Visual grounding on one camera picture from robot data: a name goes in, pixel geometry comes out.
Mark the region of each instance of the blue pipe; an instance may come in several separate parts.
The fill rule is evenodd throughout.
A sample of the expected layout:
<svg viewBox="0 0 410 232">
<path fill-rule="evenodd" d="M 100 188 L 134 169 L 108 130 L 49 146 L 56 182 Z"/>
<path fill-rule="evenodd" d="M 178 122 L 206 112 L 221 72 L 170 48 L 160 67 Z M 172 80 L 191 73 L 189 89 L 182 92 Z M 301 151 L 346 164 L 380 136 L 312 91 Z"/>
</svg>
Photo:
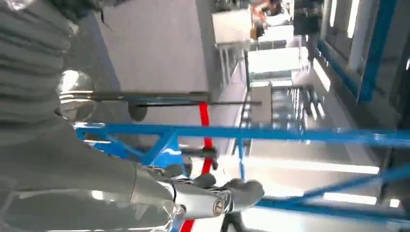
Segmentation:
<svg viewBox="0 0 410 232">
<path fill-rule="evenodd" d="M 338 183 L 331 186 L 326 186 L 324 188 L 319 188 L 313 191 L 306 192 L 301 197 L 290 197 L 283 200 L 286 203 L 302 202 L 310 198 L 323 196 L 327 192 L 339 192 L 342 190 L 348 190 L 354 187 L 361 187 L 363 185 L 369 184 L 373 181 L 381 181 L 383 183 L 410 177 L 410 165 L 403 165 L 400 168 L 396 168 L 391 171 L 383 172 L 379 175 L 371 175 L 361 178 L 355 178 L 353 180 L 348 180 L 346 182 Z"/>
<path fill-rule="evenodd" d="M 81 123 L 74 126 L 78 132 L 125 133 L 125 134 L 164 134 L 175 131 L 177 136 L 219 137 L 242 139 L 273 139 L 300 141 L 322 141 L 327 143 L 352 143 L 375 146 L 410 146 L 410 131 L 383 130 L 315 130 L 294 131 L 267 128 L 230 128 L 173 125 L 102 124 Z"/>
<path fill-rule="evenodd" d="M 352 208 L 332 207 L 326 205 L 315 205 L 312 203 L 284 204 L 271 199 L 262 199 L 256 204 L 259 207 L 272 209 L 282 209 L 295 212 L 313 213 L 325 216 L 338 216 L 351 219 L 367 220 L 378 223 L 395 223 L 400 225 L 410 225 L 410 218 L 397 213 L 378 212 L 370 210 L 359 210 Z"/>
</svg>

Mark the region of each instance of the gray robot arm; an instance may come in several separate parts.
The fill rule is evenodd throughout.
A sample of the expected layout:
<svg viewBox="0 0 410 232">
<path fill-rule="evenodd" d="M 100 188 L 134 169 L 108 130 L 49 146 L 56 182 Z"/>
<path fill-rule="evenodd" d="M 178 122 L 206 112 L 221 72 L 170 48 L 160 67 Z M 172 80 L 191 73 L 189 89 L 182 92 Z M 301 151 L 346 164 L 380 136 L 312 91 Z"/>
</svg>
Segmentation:
<svg viewBox="0 0 410 232">
<path fill-rule="evenodd" d="M 263 196 L 257 182 L 234 181 L 216 188 L 196 184 L 198 180 L 174 180 L 138 163 L 109 157 L 78 140 L 72 126 L 54 114 L 63 56 L 74 36 L 72 23 L 47 0 L 32 1 L 20 11 L 9 10 L 0 0 L 0 9 L 0 183 L 12 183 L 0 185 L 0 190 L 17 196 L 11 205 L 0 202 L 0 217 L 6 215 L 0 221 L 33 225 L 30 217 L 56 217 L 49 211 L 40 213 L 47 202 L 56 202 L 59 207 L 54 210 L 60 213 L 87 209 L 97 215 L 112 210 L 115 216 L 121 215 L 122 203 L 135 212 L 166 203 L 183 209 L 185 218 L 208 218 L 240 211 Z M 72 189 L 77 193 L 66 192 Z M 106 201 L 83 195 L 93 191 L 115 197 Z M 68 203 L 62 204 L 59 198 Z M 152 225 L 166 221 L 156 217 L 163 215 L 161 210 L 147 212 L 148 218 L 158 218 L 157 223 L 150 221 Z M 144 227 L 142 219 L 134 220 L 132 226 L 138 226 L 137 222 Z"/>
</svg>

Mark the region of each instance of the fluorescent light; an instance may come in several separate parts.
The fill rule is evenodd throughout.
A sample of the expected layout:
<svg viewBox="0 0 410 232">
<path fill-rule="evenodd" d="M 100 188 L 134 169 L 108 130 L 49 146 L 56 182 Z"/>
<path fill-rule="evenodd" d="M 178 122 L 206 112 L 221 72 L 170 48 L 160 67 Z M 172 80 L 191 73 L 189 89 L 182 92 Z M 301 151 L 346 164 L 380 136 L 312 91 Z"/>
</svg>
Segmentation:
<svg viewBox="0 0 410 232">
<path fill-rule="evenodd" d="M 322 106 L 321 102 L 318 103 L 318 110 L 319 110 L 320 117 L 324 118 L 326 116 L 326 114 L 324 113 L 323 106 Z"/>
<path fill-rule="evenodd" d="M 224 167 L 237 166 L 238 158 L 223 156 L 218 160 Z M 328 171 L 342 173 L 378 174 L 379 168 L 376 166 L 361 166 L 350 164 L 321 163 L 310 161 L 280 160 L 259 157 L 244 157 L 243 162 L 248 167 L 277 167 L 284 169 Z"/>
<path fill-rule="evenodd" d="M 310 110 L 312 111 L 313 119 L 314 119 L 315 121 L 318 120 L 318 114 L 317 114 L 317 112 L 316 112 L 315 104 L 313 104 L 313 102 L 310 104 Z"/>
<path fill-rule="evenodd" d="M 337 8 L 337 0 L 332 0 L 332 8 L 330 10 L 330 26 L 331 27 L 335 25 L 336 8 Z"/>
<path fill-rule="evenodd" d="M 326 91 L 330 91 L 330 79 L 326 75 L 325 71 L 322 69 L 322 66 L 318 62 L 318 60 L 315 58 L 313 61 L 313 69 L 316 71 L 320 81 L 323 84 L 323 87 L 326 89 Z"/>
<path fill-rule="evenodd" d="M 348 202 L 348 203 L 357 203 L 357 204 L 370 204 L 370 205 L 375 205 L 377 201 L 376 197 L 345 194 L 345 193 L 335 193 L 335 192 L 325 193 L 323 195 L 323 199 L 327 201 Z"/>
<path fill-rule="evenodd" d="M 92 198 L 96 200 L 104 200 L 104 194 L 101 191 L 93 190 L 91 191 Z"/>
<path fill-rule="evenodd" d="M 354 28 L 356 27 L 356 17 L 357 17 L 357 11 L 359 9 L 359 3 L 360 3 L 360 0 L 352 0 L 351 2 L 349 25 L 347 27 L 347 36 L 349 38 L 352 38 L 354 34 Z"/>
<path fill-rule="evenodd" d="M 390 207 L 398 208 L 400 205 L 400 201 L 398 199 L 391 199 L 390 200 Z"/>
</svg>

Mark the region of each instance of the ceiling light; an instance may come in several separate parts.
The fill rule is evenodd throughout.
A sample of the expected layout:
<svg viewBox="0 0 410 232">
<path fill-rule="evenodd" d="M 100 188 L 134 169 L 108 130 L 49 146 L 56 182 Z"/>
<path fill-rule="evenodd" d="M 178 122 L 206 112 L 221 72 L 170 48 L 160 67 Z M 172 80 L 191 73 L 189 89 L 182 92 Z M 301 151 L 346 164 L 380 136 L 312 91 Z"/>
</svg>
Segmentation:
<svg viewBox="0 0 410 232">
<path fill-rule="evenodd" d="M 357 17 L 357 11 L 359 9 L 359 3 L 360 3 L 360 0 L 352 0 L 351 2 L 349 25 L 347 27 L 347 36 L 349 38 L 352 38 L 354 34 L 354 28 L 356 27 L 356 17 Z"/>
<path fill-rule="evenodd" d="M 315 58 L 313 61 L 313 69 L 316 71 L 320 81 L 323 84 L 323 87 L 326 89 L 326 91 L 330 91 L 330 79 L 327 76 L 327 74 L 325 73 L 325 71 L 323 70 L 322 66 L 320 65 L 320 63 L 318 62 L 318 60 Z"/>
<path fill-rule="evenodd" d="M 332 0 L 332 8 L 330 9 L 330 26 L 335 25 L 337 0 Z"/>
</svg>

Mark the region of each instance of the person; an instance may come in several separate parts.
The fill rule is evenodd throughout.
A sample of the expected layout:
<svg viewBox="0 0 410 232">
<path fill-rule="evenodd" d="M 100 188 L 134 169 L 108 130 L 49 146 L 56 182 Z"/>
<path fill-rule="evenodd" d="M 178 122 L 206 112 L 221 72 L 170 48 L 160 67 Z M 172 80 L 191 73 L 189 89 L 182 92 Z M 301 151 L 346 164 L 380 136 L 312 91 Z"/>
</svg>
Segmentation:
<svg viewBox="0 0 410 232">
<path fill-rule="evenodd" d="M 280 0 L 252 0 L 250 2 L 253 17 L 266 23 L 267 16 L 275 16 L 282 10 Z"/>
<path fill-rule="evenodd" d="M 127 0 L 0 0 L 0 231 L 150 231 L 262 198 L 257 181 L 179 179 L 110 157 L 55 114 L 64 55 L 93 12 Z"/>
</svg>

